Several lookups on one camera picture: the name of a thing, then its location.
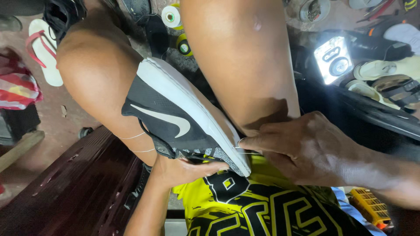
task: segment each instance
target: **thigh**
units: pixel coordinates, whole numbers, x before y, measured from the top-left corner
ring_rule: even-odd
[[[103,28],[86,21],[75,25],[57,51],[58,68],[72,97],[152,166],[157,153],[142,151],[153,149],[153,141],[146,134],[137,136],[143,130],[136,117],[121,115],[141,60],[123,32],[111,23]]]
[[[243,133],[299,117],[282,1],[181,0],[194,56]]]

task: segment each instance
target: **wooden plank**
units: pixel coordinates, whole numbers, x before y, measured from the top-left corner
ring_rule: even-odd
[[[0,157],[0,172],[12,165],[21,156],[27,153],[31,148],[37,145],[45,137],[43,131],[34,131],[25,139],[20,141],[12,150]]]

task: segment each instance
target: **gray knit fabric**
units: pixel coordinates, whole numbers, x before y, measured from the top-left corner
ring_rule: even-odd
[[[187,150],[187,149],[184,149],[184,151],[187,152],[187,153],[191,153],[192,152],[192,151]],[[200,151],[198,149],[194,150],[194,152],[200,153]],[[207,148],[206,151],[205,151],[205,154],[210,156],[211,152],[212,152],[212,148]],[[178,153],[178,157],[183,158],[185,156],[181,152],[179,152]],[[239,168],[237,167],[237,165],[227,156],[227,154],[221,148],[219,148],[219,147],[215,148],[213,157],[222,159],[238,175],[244,176],[244,174],[242,173],[242,171],[239,170]]]

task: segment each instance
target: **plastic bag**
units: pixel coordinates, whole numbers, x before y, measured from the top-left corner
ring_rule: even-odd
[[[0,50],[0,108],[24,110],[43,99],[37,81],[11,49]]]

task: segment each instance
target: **white midsole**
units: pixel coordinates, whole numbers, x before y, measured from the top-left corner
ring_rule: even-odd
[[[187,112],[206,134],[217,141],[245,177],[250,175],[249,161],[245,154],[240,153],[244,152],[243,149],[234,148],[240,138],[232,124],[181,73],[163,60],[147,58],[140,63],[137,75],[154,90]],[[182,93],[168,92],[177,90]]]

